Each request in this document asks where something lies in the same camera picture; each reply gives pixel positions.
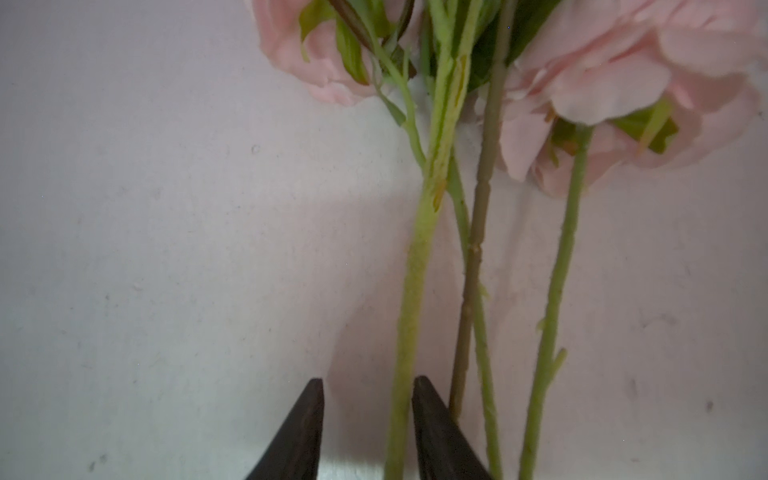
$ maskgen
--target white surface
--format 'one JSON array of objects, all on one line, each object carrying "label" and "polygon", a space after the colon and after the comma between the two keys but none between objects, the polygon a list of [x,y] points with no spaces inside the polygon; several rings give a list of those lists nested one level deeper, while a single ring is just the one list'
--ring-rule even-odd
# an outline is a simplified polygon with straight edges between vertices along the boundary
[{"label": "white surface", "polygon": [[[419,172],[378,101],[317,104],[257,42],[241,0],[0,2],[3,480],[242,478],[312,376],[321,477],[378,477]],[[768,478],[767,147],[756,119],[584,201],[539,478]],[[514,478],[563,203],[493,189]],[[458,259],[446,214],[419,360],[443,392]]]}]

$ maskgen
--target pink flower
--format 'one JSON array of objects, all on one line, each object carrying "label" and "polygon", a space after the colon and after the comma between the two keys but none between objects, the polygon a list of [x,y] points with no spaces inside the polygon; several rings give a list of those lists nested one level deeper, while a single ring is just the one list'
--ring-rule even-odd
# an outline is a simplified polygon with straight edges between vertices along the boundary
[{"label": "pink flower", "polygon": [[[507,78],[502,158],[509,174],[528,170],[542,190],[568,190],[572,158],[559,167],[542,148],[551,111],[597,125],[587,182],[614,165],[689,164],[738,138],[758,111],[760,95],[745,69],[768,60],[753,0],[562,0],[515,61]],[[659,155],[603,123],[661,96],[680,128]]]},{"label": "pink flower", "polygon": [[[301,55],[299,13],[310,0],[246,0],[261,37],[261,50],[275,68],[290,73],[304,82],[313,97],[321,101],[353,105],[365,97],[376,94],[372,85],[361,85],[345,70],[336,48],[336,22],[318,25],[304,39],[304,48],[310,61]],[[400,15],[403,0],[385,0],[390,21]],[[417,25],[414,12],[409,27]],[[363,61],[369,65],[367,55]]]}]

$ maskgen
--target pink petal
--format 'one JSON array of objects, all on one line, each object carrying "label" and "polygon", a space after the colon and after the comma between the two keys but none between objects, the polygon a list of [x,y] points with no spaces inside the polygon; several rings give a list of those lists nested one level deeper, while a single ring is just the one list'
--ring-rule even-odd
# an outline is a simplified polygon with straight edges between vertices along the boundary
[{"label": "pink petal", "polygon": [[710,152],[735,141],[744,133],[760,109],[760,93],[752,85],[744,89],[719,111],[701,118],[700,134],[690,147],[671,159],[671,167],[699,161]]},{"label": "pink petal", "polygon": [[331,82],[324,87],[306,84],[306,89],[317,100],[331,104],[340,104],[345,107],[351,107],[361,100],[361,97],[354,95],[344,84],[337,82]]},{"label": "pink petal", "polygon": [[762,42],[742,33],[667,27],[659,31],[659,46],[664,57],[674,64],[722,77],[740,72],[757,60]]},{"label": "pink petal", "polygon": [[659,99],[671,73],[647,51],[638,51],[585,72],[552,95],[557,113],[587,125],[617,118]]},{"label": "pink petal", "polygon": [[749,126],[760,108],[760,93],[750,84],[720,110],[698,114],[677,107],[672,118],[680,128],[664,155],[645,151],[632,163],[642,168],[684,167],[712,151],[735,141]]},{"label": "pink petal", "polygon": [[542,68],[562,55],[578,51],[609,32],[624,12],[645,0],[562,0],[515,62],[523,71]]},{"label": "pink petal", "polygon": [[267,57],[272,55],[286,37],[293,35],[294,29],[298,32],[299,13],[310,3],[310,0],[247,1],[253,6],[253,16],[261,37],[261,50]]},{"label": "pink petal", "polygon": [[720,110],[732,101],[743,90],[745,82],[744,74],[712,78],[673,68],[668,91],[684,108],[704,113]]},{"label": "pink petal", "polygon": [[546,112],[529,113],[502,121],[499,138],[502,160],[507,173],[517,181],[524,181],[541,146],[552,127],[545,121]]}]

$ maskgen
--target green stem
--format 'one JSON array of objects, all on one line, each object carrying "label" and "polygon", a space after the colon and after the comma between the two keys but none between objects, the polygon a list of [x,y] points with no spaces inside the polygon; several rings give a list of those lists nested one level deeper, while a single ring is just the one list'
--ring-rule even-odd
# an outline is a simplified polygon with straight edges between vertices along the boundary
[{"label": "green stem", "polygon": [[525,421],[525,437],[520,455],[519,480],[533,479],[545,396],[559,364],[562,364],[564,359],[564,350],[562,350],[562,353],[558,354],[558,360],[556,361],[554,344],[558,336],[558,316],[560,314],[563,288],[574,250],[576,226],[578,225],[578,208],[581,200],[581,188],[587,171],[587,152],[592,138],[592,127],[578,125],[576,138],[579,147],[574,158],[573,171],[571,172],[571,186],[568,189],[568,202],[565,206],[565,218],[563,219],[562,233],[560,235],[558,256],[554,262],[552,278],[549,283],[547,309],[543,320],[541,341],[538,345],[538,358],[536,360],[533,386],[531,387],[531,400],[528,404],[528,417]]},{"label": "green stem", "polygon": [[[458,173],[455,158],[451,158],[448,170],[448,193],[453,202],[453,210],[456,216],[458,237],[462,244],[464,264],[467,264],[469,245],[469,212],[464,201],[464,189],[462,179]],[[488,335],[485,331],[485,313],[483,311],[482,296],[480,292],[475,294],[474,309],[475,327],[475,355],[478,364],[478,376],[480,377],[480,394],[482,397],[482,412],[485,420],[485,444],[488,456],[488,466],[491,475],[497,480],[502,478],[502,453],[498,440],[498,422],[496,420],[496,403],[494,400],[493,375],[491,371],[491,357],[488,353]]]},{"label": "green stem", "polygon": [[422,190],[413,238],[408,252],[406,280],[403,284],[400,320],[397,328],[397,361],[395,378],[392,381],[392,410],[389,417],[389,435],[387,438],[387,458],[384,465],[384,478],[395,480],[402,478],[405,457],[405,443],[408,435],[408,417],[411,401],[411,382],[419,339],[419,311],[424,293],[429,254],[432,249],[432,236],[435,232],[439,212],[433,206],[434,191]]},{"label": "green stem", "polygon": [[475,204],[472,212],[472,230],[467,246],[467,268],[464,283],[464,301],[461,318],[458,325],[453,363],[453,377],[449,410],[455,421],[458,421],[462,411],[462,400],[469,364],[469,344],[472,337],[472,320],[478,310],[479,295],[478,280],[480,263],[482,262],[482,241],[485,238],[485,219],[488,214],[488,200],[491,194],[489,181],[493,175],[493,166],[498,156],[498,139],[501,133],[499,118],[501,117],[502,92],[506,77],[504,60],[509,50],[509,38],[512,16],[515,13],[515,2],[505,0],[501,10],[501,21],[498,23],[496,34],[496,49],[493,57],[493,73],[489,87],[488,101],[485,104],[485,121],[483,128],[482,151],[478,165],[477,186],[475,187]]},{"label": "green stem", "polygon": [[481,4],[482,0],[470,2],[457,58],[450,57],[450,45],[441,45],[436,85],[436,91],[441,94],[437,95],[435,110],[432,112],[428,162],[425,165],[422,194],[406,261],[406,278],[398,320],[397,357],[392,380],[392,405],[384,463],[385,480],[400,480],[403,474],[424,279],[442,195],[447,188],[456,123],[467,93],[472,42],[467,41],[465,37],[474,38]]},{"label": "green stem", "polygon": [[488,467],[496,480],[502,480],[502,454],[498,442],[496,405],[493,393],[491,360],[488,354],[488,335],[485,331],[485,318],[480,299],[479,277],[482,262],[482,242],[485,238],[485,220],[488,214],[488,202],[491,195],[490,180],[498,156],[498,141],[501,134],[500,117],[502,92],[506,78],[505,59],[509,50],[509,39],[515,14],[514,0],[504,0],[499,14],[500,21],[496,30],[496,46],[493,56],[491,84],[488,101],[485,105],[482,151],[478,165],[475,203],[472,212],[472,228],[466,251],[466,274],[461,317],[458,325],[458,338],[453,363],[453,377],[449,396],[449,411],[458,422],[462,411],[462,401],[469,365],[469,345],[472,339],[472,325],[475,327],[475,354],[478,363],[485,418],[485,438],[488,453]]}]

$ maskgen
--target dark spot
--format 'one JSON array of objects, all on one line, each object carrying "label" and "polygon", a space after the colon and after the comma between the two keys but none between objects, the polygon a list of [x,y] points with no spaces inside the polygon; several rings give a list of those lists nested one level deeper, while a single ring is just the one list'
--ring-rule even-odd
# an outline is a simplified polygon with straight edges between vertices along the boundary
[{"label": "dark spot", "polygon": [[678,323],[680,323],[680,320],[678,320],[676,316],[670,313],[661,313],[651,319],[647,319],[647,318],[640,319],[640,325],[644,329],[647,328],[650,324],[656,323],[656,322],[666,323],[668,326],[676,326]]},{"label": "dark spot", "polygon": [[631,377],[627,381],[627,385],[624,387],[624,393],[629,400],[637,400],[637,380],[634,377]]}]

